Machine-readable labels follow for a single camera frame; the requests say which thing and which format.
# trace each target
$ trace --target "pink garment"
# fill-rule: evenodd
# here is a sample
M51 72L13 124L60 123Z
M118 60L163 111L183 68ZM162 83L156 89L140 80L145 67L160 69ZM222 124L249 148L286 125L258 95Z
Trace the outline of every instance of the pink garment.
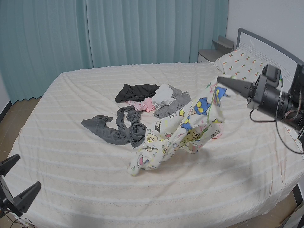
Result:
M144 101L139 102L139 101L128 101L128 104L133 105L135 110L137 111L146 111L146 112L150 112L155 110L155 106L152 103L152 98L148 97L145 98Z

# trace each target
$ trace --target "pile of clothes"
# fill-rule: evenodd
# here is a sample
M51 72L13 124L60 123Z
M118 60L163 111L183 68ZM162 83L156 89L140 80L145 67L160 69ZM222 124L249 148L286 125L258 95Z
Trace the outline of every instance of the pile of clothes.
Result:
M83 120L82 125L108 143L140 146L128 167L129 173L136 175L140 169L156 169L178 149L194 154L209 139L219 136L224 120L220 100L232 94L216 78L193 101L188 92L171 85L125 84L115 101L130 106L117 111L118 129L109 128L106 123L113 118L103 115ZM154 111L158 120L146 127L140 123L140 111ZM129 128L124 124L124 112L128 113Z

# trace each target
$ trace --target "tile floor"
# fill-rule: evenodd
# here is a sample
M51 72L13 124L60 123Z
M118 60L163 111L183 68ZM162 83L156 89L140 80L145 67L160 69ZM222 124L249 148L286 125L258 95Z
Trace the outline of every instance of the tile floor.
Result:
M17 101L6 113L0 123L0 161L7 158L20 129L24 126L39 100L40 98L32 98L30 100ZM296 202L291 192L287 198L279 202L276 207L266 215L260 215L228 228L275 228L279 226L295 208ZM0 219L0 228L9 228L11 224L12 221L7 217ZM14 224L12 226L12 228L20 227L22 227L20 224Z

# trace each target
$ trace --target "white wall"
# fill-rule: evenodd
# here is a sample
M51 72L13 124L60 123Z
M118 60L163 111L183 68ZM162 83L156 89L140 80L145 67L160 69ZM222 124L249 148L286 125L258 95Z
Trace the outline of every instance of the white wall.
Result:
M303 0L229 0L226 38L235 45L239 27L304 60Z
M6 88L3 83L2 75L0 73L0 113L6 107L7 103L9 103L9 95L7 94Z

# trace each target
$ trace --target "white bed sheet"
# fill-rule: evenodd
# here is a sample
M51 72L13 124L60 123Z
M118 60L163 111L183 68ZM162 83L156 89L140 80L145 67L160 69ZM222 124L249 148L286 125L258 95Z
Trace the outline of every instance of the white bed sheet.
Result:
M159 169L132 177L135 150L108 144L81 125L113 117L126 84L168 83L192 98L221 72L209 63L128 65L63 73L51 84L16 139L21 160L5 177L13 196L39 180L25 217L51 227L226 227L266 213L304 172L302 156L280 142L274 124L250 121L246 100L222 101L223 135L195 155L178 151ZM153 112L142 113L149 124ZM265 118L255 113L257 118ZM297 149L282 124L283 139Z

